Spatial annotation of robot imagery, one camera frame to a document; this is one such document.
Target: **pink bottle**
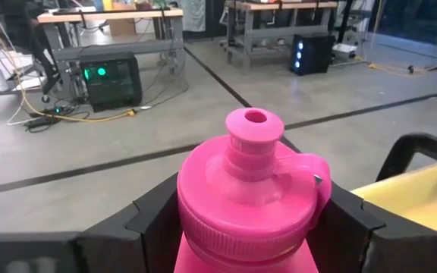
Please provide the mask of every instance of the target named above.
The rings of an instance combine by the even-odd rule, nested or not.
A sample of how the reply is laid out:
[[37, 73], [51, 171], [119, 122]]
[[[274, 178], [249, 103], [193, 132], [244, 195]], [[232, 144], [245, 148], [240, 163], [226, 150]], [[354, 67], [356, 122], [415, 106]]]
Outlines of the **pink bottle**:
[[225, 125], [230, 135], [196, 147], [179, 172], [174, 272], [317, 272], [305, 237], [330, 198], [328, 165], [280, 143], [271, 112], [238, 109]]

